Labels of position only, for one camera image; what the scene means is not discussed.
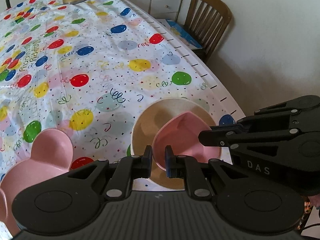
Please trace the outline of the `pink bear-shaped plate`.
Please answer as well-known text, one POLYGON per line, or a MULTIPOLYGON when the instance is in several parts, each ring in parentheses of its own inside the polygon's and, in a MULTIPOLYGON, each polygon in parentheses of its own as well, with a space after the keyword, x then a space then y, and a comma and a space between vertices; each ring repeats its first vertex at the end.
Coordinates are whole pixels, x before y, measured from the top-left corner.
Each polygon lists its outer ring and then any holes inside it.
POLYGON ((24 189, 68 172, 73 160, 69 136, 54 128, 40 132, 33 141, 28 159, 20 161, 1 181, 1 222, 12 236, 20 232, 11 206, 24 189))

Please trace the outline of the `wooden chair right side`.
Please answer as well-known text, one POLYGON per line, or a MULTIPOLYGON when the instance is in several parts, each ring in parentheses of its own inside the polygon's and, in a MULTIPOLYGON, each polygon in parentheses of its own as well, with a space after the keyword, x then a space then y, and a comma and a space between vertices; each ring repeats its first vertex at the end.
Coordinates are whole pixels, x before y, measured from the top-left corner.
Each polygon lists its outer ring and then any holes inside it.
POLYGON ((233 18, 221 0, 191 0, 183 29, 201 46, 194 53, 208 62, 233 18))

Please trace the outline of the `balloon print tablecloth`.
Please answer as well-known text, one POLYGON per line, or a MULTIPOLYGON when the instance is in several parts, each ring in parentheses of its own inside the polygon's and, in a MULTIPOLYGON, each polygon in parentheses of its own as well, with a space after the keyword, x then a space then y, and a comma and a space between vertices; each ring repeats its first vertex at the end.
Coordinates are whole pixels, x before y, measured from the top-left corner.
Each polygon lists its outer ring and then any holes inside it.
POLYGON ((130 152, 152 103, 183 98, 216 124, 244 116, 218 78, 125 0, 26 0, 1 12, 1 175, 44 129, 67 133, 74 163, 130 152))

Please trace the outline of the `cream round bowl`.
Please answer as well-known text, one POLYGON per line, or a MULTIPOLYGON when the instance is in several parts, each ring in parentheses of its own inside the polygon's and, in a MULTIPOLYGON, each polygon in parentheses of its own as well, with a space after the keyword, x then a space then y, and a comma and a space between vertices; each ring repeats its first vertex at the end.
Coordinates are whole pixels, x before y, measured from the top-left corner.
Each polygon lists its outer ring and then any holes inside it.
POLYGON ((175 155, 189 155, 200 163, 221 157, 220 147, 203 146, 198 136, 215 126, 212 116, 200 105, 183 98, 167 98, 154 102, 142 112, 133 126, 130 151, 143 155, 152 147, 151 176, 146 183, 137 181, 135 187, 152 191, 182 190, 182 179, 170 179, 165 170, 165 147, 170 145, 175 155))

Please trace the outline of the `pink heart-shaped bowl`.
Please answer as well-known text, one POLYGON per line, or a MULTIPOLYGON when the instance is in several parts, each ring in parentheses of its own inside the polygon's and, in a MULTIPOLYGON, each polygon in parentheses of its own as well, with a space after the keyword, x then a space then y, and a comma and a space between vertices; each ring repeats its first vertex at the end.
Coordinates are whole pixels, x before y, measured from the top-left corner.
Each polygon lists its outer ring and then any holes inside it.
POLYGON ((153 158, 159 168, 165 170, 165 147, 170 145, 174 155, 194 157, 199 163, 221 157, 221 148, 203 146, 198 139, 200 132, 209 131, 196 114, 187 111, 167 122, 155 135, 152 143, 153 158))

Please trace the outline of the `blue picture book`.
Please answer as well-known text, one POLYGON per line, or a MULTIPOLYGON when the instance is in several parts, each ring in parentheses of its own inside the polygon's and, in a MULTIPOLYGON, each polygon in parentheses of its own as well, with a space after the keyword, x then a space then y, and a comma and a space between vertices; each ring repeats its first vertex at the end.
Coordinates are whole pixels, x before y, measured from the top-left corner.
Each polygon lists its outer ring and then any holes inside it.
POLYGON ((191 50, 202 49, 202 46, 175 21, 170 19, 158 19, 157 21, 168 28, 191 50))

